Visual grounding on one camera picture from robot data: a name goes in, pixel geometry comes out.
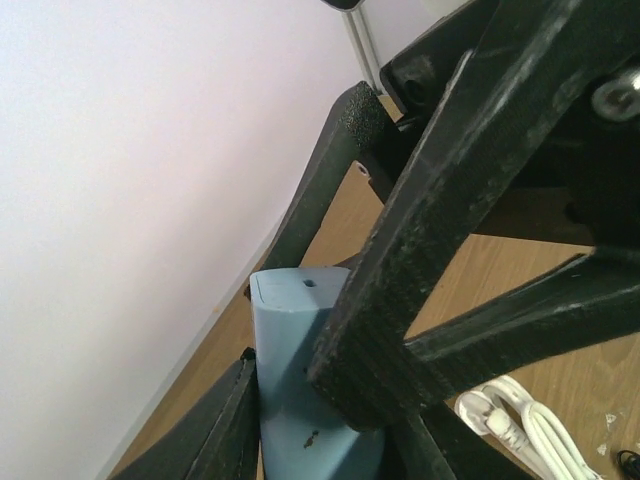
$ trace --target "white baseboard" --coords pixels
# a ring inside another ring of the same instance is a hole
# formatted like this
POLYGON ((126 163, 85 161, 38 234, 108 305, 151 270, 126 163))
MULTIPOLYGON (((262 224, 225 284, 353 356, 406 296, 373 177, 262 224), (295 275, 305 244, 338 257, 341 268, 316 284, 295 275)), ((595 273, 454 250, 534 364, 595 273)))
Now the white baseboard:
POLYGON ((180 359, 176 362, 174 367, 171 369, 165 381, 162 382, 162 384, 160 385, 156 393, 153 395, 153 397, 151 397, 151 399, 147 403, 146 407, 142 410, 140 415, 138 415, 138 418, 136 419, 136 421, 133 423, 133 425, 131 425, 131 428, 129 428, 129 431, 127 432, 127 434, 120 441, 120 443, 118 444, 118 447, 115 449, 113 454, 109 457, 109 460, 104 465, 104 467, 100 470, 100 473, 97 475, 96 480, 105 480, 106 478, 109 477, 109 475, 111 474, 115 466, 118 464, 118 462, 122 458, 122 455, 124 455, 124 453, 129 448, 129 445, 131 445, 131 442, 133 442, 133 440, 136 438, 138 433, 140 433, 140 430, 142 430, 142 427, 144 427, 145 423, 147 423, 147 420, 149 420, 149 417, 151 417, 151 414, 155 411, 155 409, 158 407, 158 405, 160 404, 164 396, 167 394, 167 392, 171 388, 171 385, 173 385, 173 383, 176 381, 176 379, 178 378, 178 376, 180 375, 184 367, 187 365, 189 360, 191 360, 191 357, 193 356, 195 351, 198 349, 198 347, 200 346, 204 338, 207 336, 209 331, 213 328, 215 323, 218 321, 218 318, 220 318, 220 315, 222 315, 222 312, 224 312, 224 309, 227 307, 227 305, 229 305, 229 303, 235 296, 236 292, 242 287, 242 285, 247 279, 247 276, 249 276, 249 274, 251 273, 253 268, 256 266, 256 264, 258 263, 258 261, 260 260, 264 252, 267 250, 267 248, 269 248, 269 245, 273 241, 273 238, 275 237, 281 222, 282 222, 282 217, 278 219, 278 222, 276 222, 273 229, 263 239, 263 241, 260 243, 260 246, 255 251, 255 253, 249 258, 249 260, 247 261, 246 265, 244 266, 244 268, 242 269, 242 271, 240 272, 236 280, 231 284, 227 293, 222 297, 222 300, 220 301, 220 306, 223 308, 221 308, 219 312, 212 313, 211 316, 207 319, 204 326, 200 329, 200 331, 195 336, 193 341, 189 344, 187 349, 180 356, 180 359))

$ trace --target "white power cord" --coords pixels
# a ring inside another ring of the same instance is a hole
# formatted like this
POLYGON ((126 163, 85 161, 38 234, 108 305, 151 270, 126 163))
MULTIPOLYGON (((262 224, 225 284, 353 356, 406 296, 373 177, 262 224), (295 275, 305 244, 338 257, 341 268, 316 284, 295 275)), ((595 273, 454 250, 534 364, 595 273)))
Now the white power cord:
POLYGON ((522 385, 503 375, 460 395, 456 414, 478 435, 492 434, 544 480, 601 480, 582 458, 567 429, 522 385), (503 401, 522 417, 524 430, 503 401))

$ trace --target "wall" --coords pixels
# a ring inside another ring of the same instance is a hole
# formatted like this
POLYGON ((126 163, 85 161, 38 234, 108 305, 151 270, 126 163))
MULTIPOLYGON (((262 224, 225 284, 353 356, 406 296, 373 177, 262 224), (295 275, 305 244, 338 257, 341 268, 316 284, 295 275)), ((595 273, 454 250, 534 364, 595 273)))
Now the wall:
POLYGON ((363 15, 380 65, 465 0, 367 0, 363 15))
POLYGON ((0 478, 106 475, 360 77, 320 1, 0 0, 0 478))

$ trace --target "bolt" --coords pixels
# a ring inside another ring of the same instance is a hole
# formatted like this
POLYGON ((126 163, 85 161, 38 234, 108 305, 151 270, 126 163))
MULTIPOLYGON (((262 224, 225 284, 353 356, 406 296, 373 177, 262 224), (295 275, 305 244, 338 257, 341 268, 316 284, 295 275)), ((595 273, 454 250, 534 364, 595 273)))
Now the bolt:
POLYGON ((629 68, 598 87, 591 97, 598 115, 611 122, 626 122, 640 114, 640 68, 629 68))

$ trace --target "wood surface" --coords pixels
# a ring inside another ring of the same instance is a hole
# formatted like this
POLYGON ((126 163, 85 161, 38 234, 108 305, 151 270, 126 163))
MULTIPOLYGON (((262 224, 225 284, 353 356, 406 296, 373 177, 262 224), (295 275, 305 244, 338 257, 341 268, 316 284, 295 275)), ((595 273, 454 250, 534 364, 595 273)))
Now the wood surface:
MULTIPOLYGON (((352 167, 303 264, 331 265, 357 253, 381 208, 366 178, 352 167)), ((446 322, 586 251, 571 245, 472 235, 407 335, 446 322)), ((250 305, 240 291, 114 472, 156 442, 250 345, 250 305)), ((640 450, 640 335, 552 357, 520 368, 512 376, 557 414, 596 471, 608 479, 622 478, 613 453, 621 448, 640 450)))

